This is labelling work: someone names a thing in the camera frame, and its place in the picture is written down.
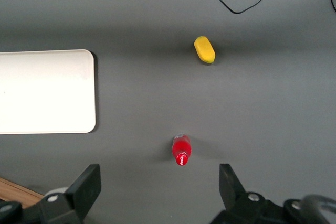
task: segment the black clamp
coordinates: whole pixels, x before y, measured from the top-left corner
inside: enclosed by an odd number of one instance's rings
[[[89,165],[63,194],[47,195],[26,209],[15,201],[0,203],[0,223],[82,224],[100,191],[100,166]]]
[[[329,224],[321,210],[336,212],[335,200],[318,195],[277,206],[258,193],[246,192],[229,164],[219,167],[219,192],[226,210],[211,224]]]

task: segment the yellow sponge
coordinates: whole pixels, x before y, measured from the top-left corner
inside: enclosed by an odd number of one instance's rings
[[[199,58],[202,61],[209,64],[215,61],[216,54],[207,37],[205,36],[198,37],[194,42],[194,46],[196,48],[196,52]]]

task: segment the white plate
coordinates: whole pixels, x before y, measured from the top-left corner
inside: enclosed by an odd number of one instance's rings
[[[94,75],[87,50],[0,53],[0,134],[92,131]]]

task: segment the small plastic bottle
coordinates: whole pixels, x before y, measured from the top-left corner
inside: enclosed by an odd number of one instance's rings
[[[177,135],[173,140],[172,154],[178,165],[186,165],[191,156],[190,139],[185,134]]]

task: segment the gray tabletop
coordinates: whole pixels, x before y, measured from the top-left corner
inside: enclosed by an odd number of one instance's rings
[[[225,0],[243,9],[257,0]],[[336,13],[330,0],[0,0],[0,51],[84,48],[96,57],[97,127],[0,136],[0,177],[39,193],[91,163],[102,192],[86,223],[209,223],[220,163],[282,204],[336,198]],[[217,53],[193,48],[207,36]],[[190,136],[185,167],[171,156]]]

